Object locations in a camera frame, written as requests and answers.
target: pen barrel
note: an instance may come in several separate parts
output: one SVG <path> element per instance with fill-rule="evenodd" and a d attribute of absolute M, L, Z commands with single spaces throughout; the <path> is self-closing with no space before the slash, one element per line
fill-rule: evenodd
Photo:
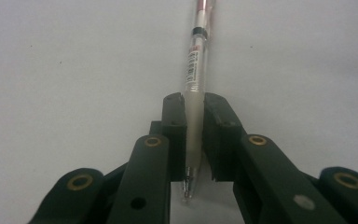
<path fill-rule="evenodd" d="M 205 92 L 205 72 L 208 56 L 207 39 L 203 35 L 193 35 L 187 58 L 185 91 Z"/>
<path fill-rule="evenodd" d="M 204 92 L 185 91 L 186 167 L 200 166 L 202 147 L 202 128 L 204 114 Z"/>

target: pen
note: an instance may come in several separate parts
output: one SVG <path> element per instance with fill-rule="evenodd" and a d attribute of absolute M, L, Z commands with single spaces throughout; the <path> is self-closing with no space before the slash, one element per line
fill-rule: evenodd
<path fill-rule="evenodd" d="M 186 132 L 186 178 L 183 181 L 183 199 L 192 198 L 200 169 L 205 72 L 210 34 L 211 12 L 214 0 L 196 0 L 195 25 L 188 53 L 186 88 L 184 92 Z"/>

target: white background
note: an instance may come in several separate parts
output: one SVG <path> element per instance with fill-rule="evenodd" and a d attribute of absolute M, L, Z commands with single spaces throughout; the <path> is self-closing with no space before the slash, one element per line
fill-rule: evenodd
<path fill-rule="evenodd" d="M 0 1 L 0 223 L 25 223 L 80 167 L 107 174 L 185 86 L 193 1 Z M 358 171 L 358 1 L 220 1 L 207 91 L 301 170 Z M 172 223 L 243 223 L 201 178 Z"/>

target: screw hole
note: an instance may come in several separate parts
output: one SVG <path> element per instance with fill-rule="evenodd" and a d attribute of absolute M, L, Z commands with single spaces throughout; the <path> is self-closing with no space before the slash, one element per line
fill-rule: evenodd
<path fill-rule="evenodd" d="M 143 209 L 145 206 L 146 206 L 145 198 L 135 198 L 131 202 L 131 208 L 136 210 Z"/>
<path fill-rule="evenodd" d="M 354 175 L 347 173 L 336 173 L 334 174 L 335 180 L 342 186 L 349 189 L 358 189 L 358 178 Z"/>
<path fill-rule="evenodd" d="M 249 142 L 257 146 L 264 146 L 267 143 L 267 140 L 261 136 L 251 136 L 249 137 Z"/>
<path fill-rule="evenodd" d="M 145 140 L 145 145 L 148 147 L 156 147 L 159 144 L 161 144 L 161 140 L 159 140 L 157 137 L 149 137 Z"/>
<path fill-rule="evenodd" d="M 91 175 L 88 174 L 76 175 L 68 181 L 66 187 L 70 190 L 81 190 L 91 185 L 92 181 L 93 178 Z"/>

